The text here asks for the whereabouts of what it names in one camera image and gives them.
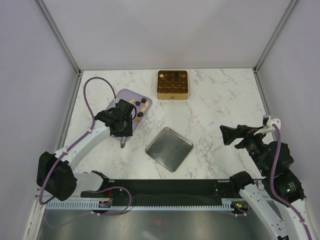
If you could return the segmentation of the metal tongs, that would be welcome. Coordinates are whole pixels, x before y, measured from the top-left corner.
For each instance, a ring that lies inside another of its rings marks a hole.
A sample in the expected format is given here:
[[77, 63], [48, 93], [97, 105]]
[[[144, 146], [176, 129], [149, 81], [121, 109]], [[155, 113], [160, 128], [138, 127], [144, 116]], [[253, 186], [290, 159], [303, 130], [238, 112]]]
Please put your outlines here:
[[120, 138], [120, 148], [123, 149], [126, 146], [127, 136], [123, 136]]

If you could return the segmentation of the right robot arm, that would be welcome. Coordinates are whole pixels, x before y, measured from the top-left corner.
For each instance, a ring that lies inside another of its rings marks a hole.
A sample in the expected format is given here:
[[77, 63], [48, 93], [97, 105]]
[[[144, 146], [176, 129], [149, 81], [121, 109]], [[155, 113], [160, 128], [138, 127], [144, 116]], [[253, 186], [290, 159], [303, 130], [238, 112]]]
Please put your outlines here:
[[290, 170], [294, 162], [290, 149], [281, 140], [279, 119], [268, 120], [261, 127], [221, 125], [224, 145], [241, 139], [236, 149], [245, 149], [263, 177], [261, 183], [272, 198], [279, 214], [261, 197], [255, 180], [246, 171], [232, 175], [228, 191], [242, 197], [258, 216], [274, 240], [314, 240], [316, 238], [306, 210], [301, 182]]

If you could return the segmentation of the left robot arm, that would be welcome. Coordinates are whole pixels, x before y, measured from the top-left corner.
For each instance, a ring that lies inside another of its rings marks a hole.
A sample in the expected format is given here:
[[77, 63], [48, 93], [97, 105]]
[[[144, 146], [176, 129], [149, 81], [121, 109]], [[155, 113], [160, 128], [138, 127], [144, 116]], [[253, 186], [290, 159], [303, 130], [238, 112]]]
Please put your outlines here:
[[100, 142], [109, 137], [127, 138], [133, 135], [133, 104], [120, 99], [114, 107], [92, 117], [91, 126], [71, 143], [54, 153], [44, 152], [38, 162], [36, 183], [41, 188], [39, 203], [45, 205], [45, 192], [60, 201], [73, 193], [89, 192], [105, 197], [110, 186], [97, 171], [75, 173], [80, 162]]

